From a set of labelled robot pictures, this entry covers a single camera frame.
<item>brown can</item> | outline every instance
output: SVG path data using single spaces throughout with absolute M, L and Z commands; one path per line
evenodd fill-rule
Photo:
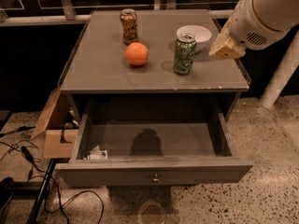
M 131 44 L 138 41 L 137 15 L 133 9 L 124 9 L 121 12 L 121 24 L 123 27 L 123 43 Z

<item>cardboard box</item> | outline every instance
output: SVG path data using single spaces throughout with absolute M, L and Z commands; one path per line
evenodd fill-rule
M 55 89 L 36 123 L 31 139 L 46 134 L 44 157 L 46 159 L 70 158 L 76 142 L 78 130 L 64 130 L 69 117 L 69 103 L 60 88 Z

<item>can top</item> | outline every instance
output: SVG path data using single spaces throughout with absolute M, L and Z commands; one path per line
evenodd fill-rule
M 181 42 L 193 42 L 195 40 L 195 35 L 180 34 L 180 35 L 178 35 L 178 40 Z
M 134 9 L 130 9 L 130 8 L 126 8 L 124 10 L 121 11 L 122 16 L 130 16 L 130 15 L 134 15 L 135 14 L 135 10 Z

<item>can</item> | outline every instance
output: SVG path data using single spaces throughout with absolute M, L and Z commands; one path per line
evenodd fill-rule
M 191 72 L 196 48 L 195 36 L 181 34 L 176 41 L 174 72 L 187 75 Z
M 127 8 L 121 11 L 121 24 L 123 28 L 123 43 L 131 44 L 138 41 L 137 15 L 133 9 Z

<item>gray tabletop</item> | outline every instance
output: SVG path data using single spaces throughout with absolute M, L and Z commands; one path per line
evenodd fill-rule
M 61 87 L 63 93 L 224 92 L 246 91 L 234 60 L 208 56 L 209 46 L 195 55 L 187 76 L 173 71 L 177 29 L 195 24 L 218 32 L 207 10 L 138 10 L 139 41 L 149 48 L 142 67 L 125 59 L 119 11 L 95 11 Z

